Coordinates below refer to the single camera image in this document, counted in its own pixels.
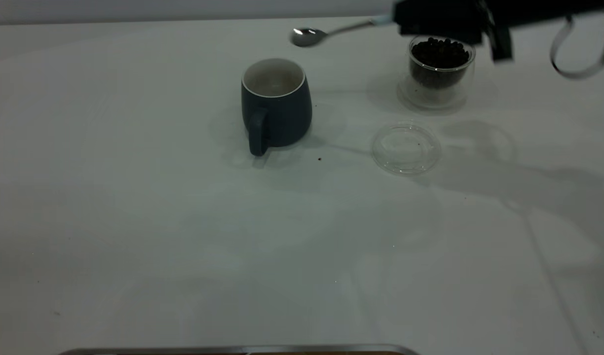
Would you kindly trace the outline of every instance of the mug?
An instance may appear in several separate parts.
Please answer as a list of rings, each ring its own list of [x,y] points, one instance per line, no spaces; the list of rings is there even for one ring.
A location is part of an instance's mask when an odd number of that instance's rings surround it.
[[[265,59],[243,74],[241,103],[250,152],[260,157],[269,146],[304,137],[313,115],[304,70],[287,59]]]

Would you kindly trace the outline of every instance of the white table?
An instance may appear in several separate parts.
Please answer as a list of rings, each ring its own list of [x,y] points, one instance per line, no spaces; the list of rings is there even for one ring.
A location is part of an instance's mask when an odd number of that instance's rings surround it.
[[[354,20],[0,27],[0,355],[604,355],[604,72],[563,79],[560,24],[518,30],[514,65],[480,48],[468,103],[433,117],[396,97],[395,28],[288,44]],[[578,30],[570,65],[604,20]],[[253,159],[240,76],[270,57],[306,70],[313,126]],[[369,155],[402,119],[443,146],[419,178]]]

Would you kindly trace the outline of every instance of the cable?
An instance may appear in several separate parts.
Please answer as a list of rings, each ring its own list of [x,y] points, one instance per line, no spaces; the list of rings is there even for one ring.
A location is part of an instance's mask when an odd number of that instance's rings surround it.
[[[567,38],[570,32],[572,32],[573,27],[574,22],[572,16],[566,16],[566,25],[563,27],[563,29],[561,29],[561,31],[559,31],[557,37],[554,39],[554,42],[552,42],[552,48],[550,48],[550,62],[552,62],[552,67],[554,67],[559,74],[568,79],[586,79],[600,72],[600,70],[604,68],[604,52],[602,56],[600,56],[598,63],[595,63],[591,67],[581,71],[564,71],[557,67],[557,63],[555,63],[557,52],[559,51],[561,44]]]

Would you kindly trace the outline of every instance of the metal spoon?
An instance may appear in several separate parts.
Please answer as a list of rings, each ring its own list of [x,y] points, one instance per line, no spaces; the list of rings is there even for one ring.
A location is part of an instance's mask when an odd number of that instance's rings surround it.
[[[356,23],[341,29],[332,30],[326,33],[322,30],[311,29],[309,27],[300,27],[299,29],[293,29],[291,32],[290,41],[297,47],[313,47],[318,45],[328,36],[335,36],[337,34],[343,34],[343,32],[354,31],[358,29],[364,29],[365,27],[383,26],[392,23],[392,15],[386,14],[382,16],[375,16],[368,19],[366,22]]]

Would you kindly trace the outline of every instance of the glass jar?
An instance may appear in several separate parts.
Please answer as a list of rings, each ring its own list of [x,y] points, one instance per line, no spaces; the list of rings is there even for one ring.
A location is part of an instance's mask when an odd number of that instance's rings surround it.
[[[467,92],[473,84],[475,48],[461,43],[469,53],[469,59],[460,67],[435,68],[419,61],[412,53],[415,45],[427,42],[429,38],[446,40],[436,36],[417,36],[410,42],[405,57],[399,88],[404,99],[423,108],[450,108],[459,106],[466,100]]]

